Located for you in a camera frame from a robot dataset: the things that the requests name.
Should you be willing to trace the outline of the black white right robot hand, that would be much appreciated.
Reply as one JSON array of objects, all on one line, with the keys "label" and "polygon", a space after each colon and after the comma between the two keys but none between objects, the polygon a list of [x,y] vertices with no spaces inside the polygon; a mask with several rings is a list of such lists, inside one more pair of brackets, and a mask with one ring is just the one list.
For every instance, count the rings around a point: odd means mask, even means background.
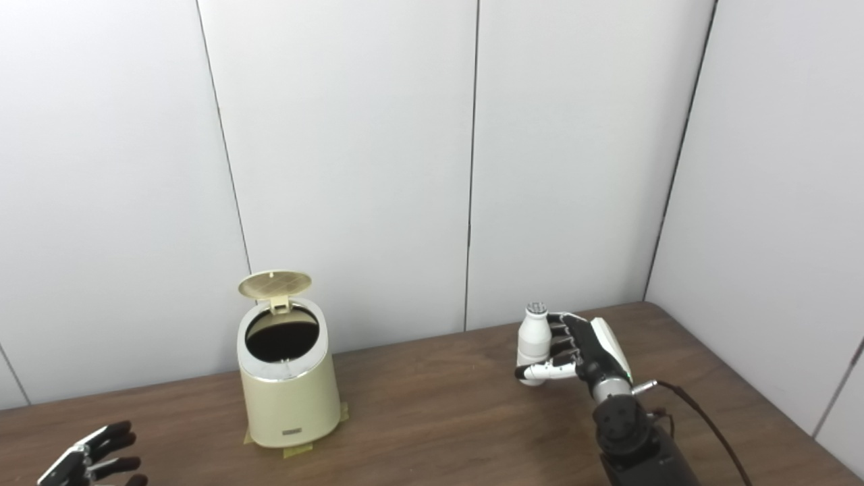
[{"label": "black white right robot hand", "polygon": [[578,378],[593,393],[604,385],[629,393],[632,372],[611,327],[601,317],[527,308],[518,330],[514,376],[527,385]]}]

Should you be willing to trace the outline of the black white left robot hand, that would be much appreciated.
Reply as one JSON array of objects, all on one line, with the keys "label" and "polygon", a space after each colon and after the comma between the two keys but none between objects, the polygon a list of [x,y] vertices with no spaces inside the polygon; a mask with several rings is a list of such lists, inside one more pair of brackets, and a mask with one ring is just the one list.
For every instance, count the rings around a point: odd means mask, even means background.
[{"label": "black white left robot hand", "polygon": [[118,421],[93,431],[62,452],[36,480],[37,485],[99,485],[99,481],[121,473],[132,473],[127,485],[148,485],[149,478],[138,473],[139,456],[108,458],[134,445],[138,436],[132,421]]}]

